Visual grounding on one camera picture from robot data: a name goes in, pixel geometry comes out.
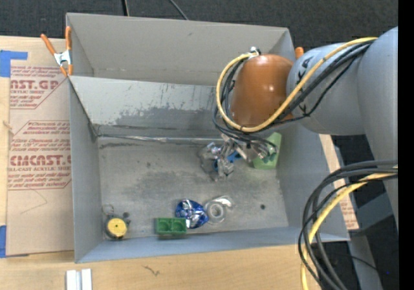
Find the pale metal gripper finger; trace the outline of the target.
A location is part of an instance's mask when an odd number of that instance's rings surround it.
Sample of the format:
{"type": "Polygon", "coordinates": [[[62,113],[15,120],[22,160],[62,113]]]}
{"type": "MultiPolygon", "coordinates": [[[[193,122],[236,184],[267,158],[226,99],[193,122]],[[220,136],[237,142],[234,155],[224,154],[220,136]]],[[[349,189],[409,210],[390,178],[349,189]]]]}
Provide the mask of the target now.
{"type": "Polygon", "coordinates": [[[215,169],[215,181],[225,181],[233,174],[234,165],[228,159],[220,158],[215,161],[215,169]]]}
{"type": "Polygon", "coordinates": [[[214,142],[209,143],[199,150],[201,168],[206,173],[218,171],[218,158],[220,152],[221,148],[218,147],[214,142]]]}

